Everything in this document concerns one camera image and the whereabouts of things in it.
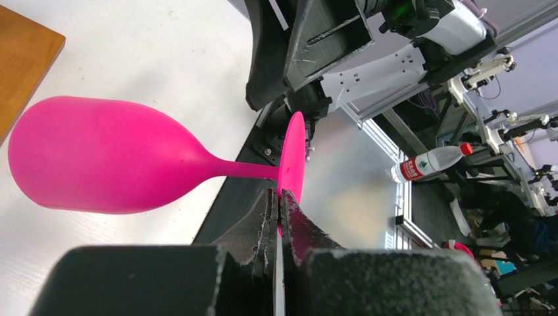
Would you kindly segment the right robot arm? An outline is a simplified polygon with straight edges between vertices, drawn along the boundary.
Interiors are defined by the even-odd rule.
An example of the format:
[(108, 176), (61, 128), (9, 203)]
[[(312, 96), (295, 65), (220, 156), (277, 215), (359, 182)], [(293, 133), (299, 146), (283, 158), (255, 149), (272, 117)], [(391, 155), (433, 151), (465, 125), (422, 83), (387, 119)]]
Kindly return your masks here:
[[(498, 28), (474, 1), (246, 1), (253, 52), (248, 105), (270, 107), (265, 124), (282, 129), (294, 113), (314, 126), (337, 108), (391, 88), (440, 84), (496, 47)], [(334, 68), (383, 34), (407, 39), (375, 61)]]

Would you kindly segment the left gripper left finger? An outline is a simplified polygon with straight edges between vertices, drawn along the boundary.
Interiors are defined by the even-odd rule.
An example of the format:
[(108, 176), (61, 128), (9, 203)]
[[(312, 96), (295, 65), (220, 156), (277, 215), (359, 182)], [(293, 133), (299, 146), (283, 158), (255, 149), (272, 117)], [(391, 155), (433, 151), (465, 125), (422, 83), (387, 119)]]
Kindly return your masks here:
[(244, 315), (275, 315), (278, 267), (278, 193), (263, 190), (250, 211), (217, 238), (234, 264), (223, 270), (227, 290)]

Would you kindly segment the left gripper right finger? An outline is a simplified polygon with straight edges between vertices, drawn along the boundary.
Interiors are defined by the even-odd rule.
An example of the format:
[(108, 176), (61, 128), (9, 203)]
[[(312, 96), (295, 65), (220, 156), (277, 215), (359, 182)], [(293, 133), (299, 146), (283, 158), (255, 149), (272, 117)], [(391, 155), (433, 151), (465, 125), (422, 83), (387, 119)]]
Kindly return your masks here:
[(310, 315), (312, 291), (306, 258), (313, 250), (343, 247), (304, 214), (291, 191), (282, 190), (278, 212), (282, 225), (286, 315)]

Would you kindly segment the pink wine glass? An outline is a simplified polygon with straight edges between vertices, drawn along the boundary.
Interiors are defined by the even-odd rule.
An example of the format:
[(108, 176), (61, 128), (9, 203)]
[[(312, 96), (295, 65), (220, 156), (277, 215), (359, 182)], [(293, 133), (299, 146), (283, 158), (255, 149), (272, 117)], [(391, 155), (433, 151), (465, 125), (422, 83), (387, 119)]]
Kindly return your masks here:
[(224, 175), (178, 121), (129, 101), (58, 96), (32, 105), (8, 143), (11, 174), (50, 209), (134, 214), (167, 205)]

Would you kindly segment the gold rack with wooden base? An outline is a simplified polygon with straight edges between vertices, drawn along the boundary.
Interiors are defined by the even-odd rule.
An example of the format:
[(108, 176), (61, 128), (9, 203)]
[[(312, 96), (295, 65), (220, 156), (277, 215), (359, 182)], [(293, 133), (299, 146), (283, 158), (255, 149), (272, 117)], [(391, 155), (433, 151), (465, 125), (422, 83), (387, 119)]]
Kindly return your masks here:
[(66, 38), (1, 7), (1, 142), (49, 72)]

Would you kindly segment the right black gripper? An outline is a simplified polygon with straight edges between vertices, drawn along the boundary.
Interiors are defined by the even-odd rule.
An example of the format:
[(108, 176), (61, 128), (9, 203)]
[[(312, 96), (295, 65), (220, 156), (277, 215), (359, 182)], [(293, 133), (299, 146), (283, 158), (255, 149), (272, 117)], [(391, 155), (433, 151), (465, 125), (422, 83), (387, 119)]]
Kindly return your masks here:
[(437, 25), (434, 1), (279, 1), (284, 30), (269, 1), (245, 2), (253, 48), (245, 99), (260, 111), (294, 92), (373, 42), (367, 19), (384, 18), (380, 32), (413, 39)]

